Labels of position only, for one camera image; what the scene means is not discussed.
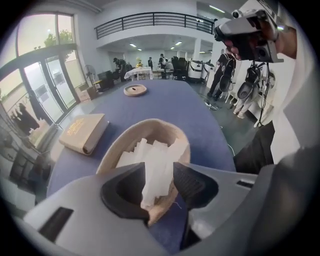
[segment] blue table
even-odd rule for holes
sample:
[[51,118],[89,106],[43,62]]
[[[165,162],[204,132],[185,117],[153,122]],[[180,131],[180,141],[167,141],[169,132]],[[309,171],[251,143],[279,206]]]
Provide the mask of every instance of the blue table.
[[[129,82],[125,86],[136,84]],[[183,81],[142,80],[146,94],[128,97],[124,87],[105,97],[93,114],[104,113],[110,121],[91,156],[64,148],[50,178],[47,196],[81,177],[94,175],[111,144],[127,128],[139,121],[157,118],[181,128],[188,137],[191,163],[235,172],[233,156],[217,121],[196,92]],[[151,234],[171,254],[182,241],[187,209],[180,195],[168,212],[153,226]]]

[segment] wooden bowl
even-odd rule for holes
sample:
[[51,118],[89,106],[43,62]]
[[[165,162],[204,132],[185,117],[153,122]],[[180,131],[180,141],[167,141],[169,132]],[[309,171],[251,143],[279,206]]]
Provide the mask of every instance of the wooden bowl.
[[[190,163],[190,145],[185,133],[171,123],[160,119],[147,119],[129,127],[113,142],[104,155],[96,174],[105,174],[116,168],[123,151],[133,151],[142,138],[145,138],[149,144],[153,144],[153,142],[157,140],[161,143],[168,144],[168,146],[172,145],[176,139],[187,141],[188,147],[180,157],[179,162]],[[154,206],[148,210],[150,216],[149,226],[157,222],[167,212],[177,195],[178,191],[172,180],[169,194],[167,196],[161,196],[155,201]]]

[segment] book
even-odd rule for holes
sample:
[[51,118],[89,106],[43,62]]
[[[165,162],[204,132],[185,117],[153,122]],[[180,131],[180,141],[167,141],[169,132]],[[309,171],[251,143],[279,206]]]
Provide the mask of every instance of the book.
[[74,118],[63,131],[59,142],[69,149],[91,155],[109,122],[105,114],[83,114]]

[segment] balcony railing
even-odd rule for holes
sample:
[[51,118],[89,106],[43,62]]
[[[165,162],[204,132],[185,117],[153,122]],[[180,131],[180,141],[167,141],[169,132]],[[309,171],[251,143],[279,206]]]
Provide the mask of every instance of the balcony railing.
[[213,35],[214,23],[210,20],[176,12],[144,12],[116,18],[95,27],[96,38],[108,36],[122,30],[169,25],[200,30]]

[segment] hanging clothes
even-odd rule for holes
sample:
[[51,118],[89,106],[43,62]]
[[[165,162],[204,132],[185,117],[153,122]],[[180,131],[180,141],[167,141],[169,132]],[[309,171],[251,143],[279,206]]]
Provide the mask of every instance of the hanging clothes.
[[38,122],[33,118],[33,116],[27,111],[27,108],[22,103],[19,103],[19,110],[22,114],[22,121],[26,122],[26,126],[30,129],[37,129],[39,128]]
[[49,126],[52,125],[53,122],[51,118],[47,115],[43,107],[40,105],[39,101],[37,100],[37,96],[33,90],[29,91],[29,100],[36,118],[38,120],[45,120]]
[[11,119],[14,121],[14,123],[16,124],[16,126],[27,136],[29,135],[29,128],[27,126],[25,126],[25,124],[23,123],[23,121],[18,117],[21,116],[22,114],[17,112],[17,109],[15,110],[15,114],[14,112],[11,113]]

